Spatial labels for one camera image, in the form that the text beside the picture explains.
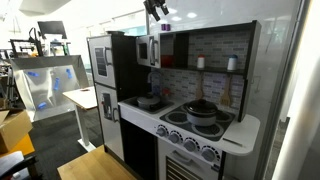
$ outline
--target oven door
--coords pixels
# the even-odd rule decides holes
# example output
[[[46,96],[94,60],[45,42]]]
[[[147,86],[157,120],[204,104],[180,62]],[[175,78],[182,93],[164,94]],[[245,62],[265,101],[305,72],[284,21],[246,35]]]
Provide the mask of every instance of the oven door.
[[[138,64],[160,68],[159,38],[157,35],[140,36],[136,39]]]
[[[211,166],[158,138],[159,179],[218,180]]]
[[[94,81],[115,88],[111,36],[92,37],[87,41]]]
[[[124,160],[117,92],[95,84],[104,144]]]

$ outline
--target stove knob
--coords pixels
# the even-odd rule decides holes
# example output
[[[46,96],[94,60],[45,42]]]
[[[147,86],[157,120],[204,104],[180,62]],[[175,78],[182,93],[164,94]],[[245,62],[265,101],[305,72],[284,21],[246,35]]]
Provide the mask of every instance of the stove knob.
[[[179,136],[179,134],[177,134],[176,132],[171,133],[171,134],[169,135],[168,139],[169,139],[172,143],[174,143],[174,144],[180,142],[180,136]]]
[[[191,139],[187,139],[183,146],[190,152],[193,152],[197,149],[197,144]]]
[[[209,162],[212,162],[216,158],[214,151],[209,147],[205,147],[204,149],[202,149],[201,156]]]
[[[167,131],[164,127],[158,127],[156,134],[158,134],[161,137],[164,137],[167,135]]]

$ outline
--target cooking pot lid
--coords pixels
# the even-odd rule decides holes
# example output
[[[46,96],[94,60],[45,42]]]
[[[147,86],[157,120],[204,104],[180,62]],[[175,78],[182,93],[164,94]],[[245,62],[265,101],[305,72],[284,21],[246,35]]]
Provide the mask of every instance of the cooking pot lid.
[[[217,106],[214,103],[206,101],[205,99],[191,101],[187,104],[186,107],[189,111],[201,114],[216,113],[218,110]]]
[[[146,96],[138,97],[137,101],[141,104],[157,104],[160,102],[160,98],[152,94],[147,94]]]

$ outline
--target white table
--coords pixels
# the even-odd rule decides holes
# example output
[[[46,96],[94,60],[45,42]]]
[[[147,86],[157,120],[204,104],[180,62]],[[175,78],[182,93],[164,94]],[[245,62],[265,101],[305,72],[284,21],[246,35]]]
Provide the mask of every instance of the white table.
[[[89,141],[87,127],[83,119],[87,111],[97,107],[97,99],[94,87],[67,91],[62,94],[70,99],[75,105],[77,121],[81,135],[81,139],[79,139],[78,142],[88,152],[96,149],[96,147]]]

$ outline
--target microwave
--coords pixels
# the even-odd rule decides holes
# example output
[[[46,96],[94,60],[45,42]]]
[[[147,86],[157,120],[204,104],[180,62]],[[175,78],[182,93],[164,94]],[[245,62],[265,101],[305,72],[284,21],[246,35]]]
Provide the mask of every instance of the microwave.
[[[160,68],[159,35],[140,36],[136,39],[138,64]]]

